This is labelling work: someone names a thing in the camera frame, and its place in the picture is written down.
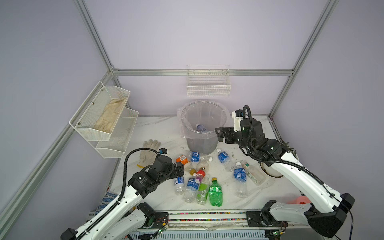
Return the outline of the clear bottle white cap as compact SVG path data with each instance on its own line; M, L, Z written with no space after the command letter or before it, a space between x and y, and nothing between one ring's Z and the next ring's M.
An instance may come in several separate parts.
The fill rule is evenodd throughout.
M208 133L207 128L202 124L196 124L196 131L199 133Z

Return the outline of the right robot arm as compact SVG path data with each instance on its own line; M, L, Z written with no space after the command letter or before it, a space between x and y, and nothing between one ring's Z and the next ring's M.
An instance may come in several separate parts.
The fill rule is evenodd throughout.
M354 197L325 184L283 143L266 138L262 124L253 118L249 106L234 111L233 119L233 127L215 129L218 141L238 145L244 155L279 172L310 200L304 205L268 201L260 212L262 225L293 222L310 226L323 237L335 237L347 216L352 214Z

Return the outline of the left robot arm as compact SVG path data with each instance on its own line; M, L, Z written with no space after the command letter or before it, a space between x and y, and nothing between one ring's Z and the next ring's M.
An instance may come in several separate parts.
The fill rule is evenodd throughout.
M119 240L144 225L151 226L156 212L143 200L160 184L184 175L184 165L173 163L165 148L152 152L153 164L133 174L130 180L124 173L121 193L84 225L65 230L61 239Z

